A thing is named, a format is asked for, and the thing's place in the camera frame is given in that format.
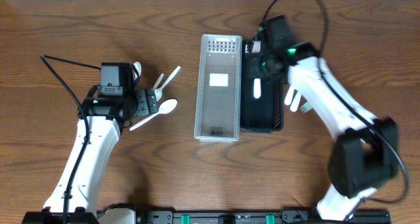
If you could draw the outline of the white plastic fork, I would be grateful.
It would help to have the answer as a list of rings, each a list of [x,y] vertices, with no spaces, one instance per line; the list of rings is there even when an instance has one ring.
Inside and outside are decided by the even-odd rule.
[[[261,89],[261,79],[255,78],[253,80],[253,97],[255,99],[259,99],[262,95],[262,89]]]

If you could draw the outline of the thick white plastic spoon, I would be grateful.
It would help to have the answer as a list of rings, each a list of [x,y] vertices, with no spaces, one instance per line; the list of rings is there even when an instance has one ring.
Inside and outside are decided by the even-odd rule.
[[[287,93],[285,95],[284,104],[289,106],[292,103],[293,96],[294,96],[295,89],[292,85],[289,86]]]

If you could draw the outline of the mint green plastic fork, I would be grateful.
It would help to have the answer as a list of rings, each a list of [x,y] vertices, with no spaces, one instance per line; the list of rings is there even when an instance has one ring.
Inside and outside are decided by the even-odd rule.
[[[302,113],[306,113],[312,109],[313,109],[313,106],[308,101],[300,107],[300,111]]]

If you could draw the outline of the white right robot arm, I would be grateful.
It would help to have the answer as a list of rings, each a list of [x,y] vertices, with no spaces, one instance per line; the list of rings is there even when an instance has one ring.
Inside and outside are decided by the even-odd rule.
[[[359,104],[337,81],[309,42],[268,50],[254,41],[247,54],[254,78],[285,79],[304,97],[329,131],[334,145],[328,163],[331,184],[318,202],[318,216],[348,221],[358,205],[398,174],[398,127],[391,118],[380,120]]]

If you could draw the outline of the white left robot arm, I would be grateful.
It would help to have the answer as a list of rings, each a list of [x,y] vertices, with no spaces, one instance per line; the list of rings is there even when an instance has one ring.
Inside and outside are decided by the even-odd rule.
[[[75,142],[63,174],[44,204],[51,212],[64,211],[64,193],[77,158],[81,160],[73,177],[68,211],[82,207],[96,213],[102,178],[112,150],[121,136],[121,123],[110,116],[87,116],[77,123]]]

